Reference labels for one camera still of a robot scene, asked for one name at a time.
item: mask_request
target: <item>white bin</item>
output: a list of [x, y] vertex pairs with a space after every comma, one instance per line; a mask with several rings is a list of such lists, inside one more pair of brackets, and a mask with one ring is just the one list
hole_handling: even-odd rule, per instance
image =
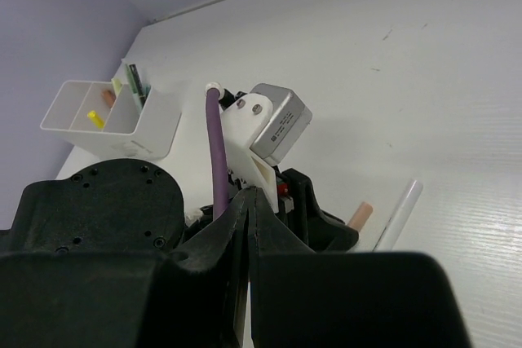
[[[113, 91], [112, 84], [65, 82], [40, 128], [102, 159], [132, 156], [149, 160], [166, 156], [181, 116], [180, 95], [152, 88], [139, 115], [128, 85], [122, 87], [112, 109], [101, 96], [103, 90]], [[87, 117], [91, 110], [104, 119], [102, 130]]]

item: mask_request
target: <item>yellow object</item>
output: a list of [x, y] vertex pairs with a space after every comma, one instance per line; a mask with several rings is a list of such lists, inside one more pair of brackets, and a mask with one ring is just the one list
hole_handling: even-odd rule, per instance
[[101, 130], [104, 128], [105, 126], [105, 121], [103, 121], [101, 119], [100, 116], [98, 116], [98, 113], [95, 111], [95, 110], [91, 110], [88, 114], [87, 114], [87, 117], [89, 117], [92, 121], [92, 123], [97, 126], [98, 128], [100, 128]]
[[111, 83], [113, 84], [114, 93], [118, 97], [120, 95], [120, 91], [122, 91], [122, 81], [120, 81], [117, 77], [111, 79]]

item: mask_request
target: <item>white tabletop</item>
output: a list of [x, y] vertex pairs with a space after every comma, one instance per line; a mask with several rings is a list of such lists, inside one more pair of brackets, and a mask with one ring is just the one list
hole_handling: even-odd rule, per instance
[[[187, 208], [211, 202], [204, 85], [294, 89], [314, 119], [282, 168], [341, 218], [374, 206], [361, 249], [422, 181], [396, 249], [439, 260], [476, 346], [522, 346], [521, 16], [520, 0], [227, 0], [144, 28], [127, 59], [186, 90], [156, 163]], [[74, 148], [59, 178], [95, 161]]]

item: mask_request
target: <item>screw hole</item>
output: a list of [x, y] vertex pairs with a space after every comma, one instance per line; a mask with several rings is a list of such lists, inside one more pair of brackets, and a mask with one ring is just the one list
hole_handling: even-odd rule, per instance
[[185, 252], [173, 252], [170, 256], [174, 261], [184, 261], [188, 258], [188, 254]]
[[154, 247], [160, 249], [160, 248], [162, 248], [163, 246], [165, 246], [165, 239], [162, 238], [162, 237], [160, 237], [160, 236], [158, 236], [158, 238], [156, 238], [156, 239], [154, 240]]

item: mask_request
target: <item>purple cable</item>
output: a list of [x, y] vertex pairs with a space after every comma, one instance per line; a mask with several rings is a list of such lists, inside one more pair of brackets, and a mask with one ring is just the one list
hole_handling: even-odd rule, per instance
[[219, 115], [219, 90], [206, 92], [206, 130], [209, 134], [210, 162], [212, 164], [212, 187], [214, 215], [217, 219], [228, 207], [228, 167], [221, 117]]

